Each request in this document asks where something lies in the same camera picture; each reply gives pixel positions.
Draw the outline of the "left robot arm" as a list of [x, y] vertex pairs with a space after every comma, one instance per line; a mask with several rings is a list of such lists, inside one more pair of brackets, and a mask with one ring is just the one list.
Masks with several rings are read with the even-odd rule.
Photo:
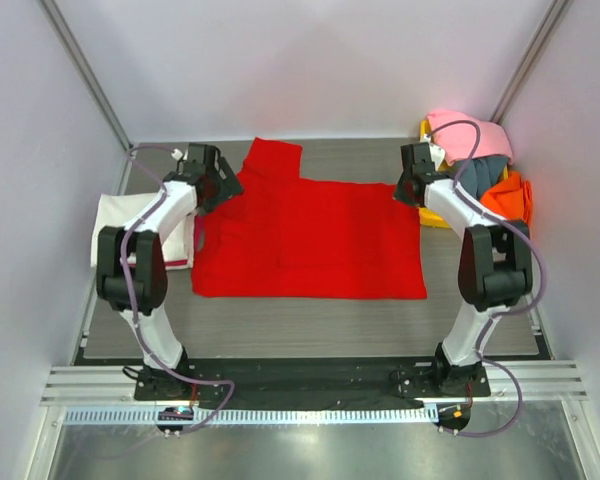
[[214, 145], [190, 143], [179, 150], [144, 144], [131, 148], [127, 157], [156, 183], [158, 192], [131, 220], [100, 229], [96, 293], [126, 320], [138, 342], [143, 354], [139, 382], [156, 384], [173, 400], [185, 397], [193, 386], [232, 389], [231, 380], [193, 376], [166, 312], [163, 241], [181, 221], [212, 213], [244, 187]]

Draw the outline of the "red t shirt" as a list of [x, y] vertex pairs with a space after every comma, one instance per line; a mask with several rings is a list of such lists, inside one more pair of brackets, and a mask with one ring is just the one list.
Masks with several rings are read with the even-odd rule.
[[203, 222], [192, 290], [204, 297], [423, 300], [416, 208], [384, 183], [301, 176], [297, 144], [255, 138], [243, 194]]

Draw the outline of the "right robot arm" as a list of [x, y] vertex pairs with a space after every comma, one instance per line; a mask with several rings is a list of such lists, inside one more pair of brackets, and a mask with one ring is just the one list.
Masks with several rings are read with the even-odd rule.
[[425, 207], [444, 219], [462, 240], [457, 272], [461, 307], [431, 366], [392, 373], [403, 398], [460, 397], [480, 382], [483, 345], [499, 317], [511, 311], [533, 286], [529, 228], [486, 210], [436, 169], [425, 142], [400, 147], [402, 173], [394, 198]]

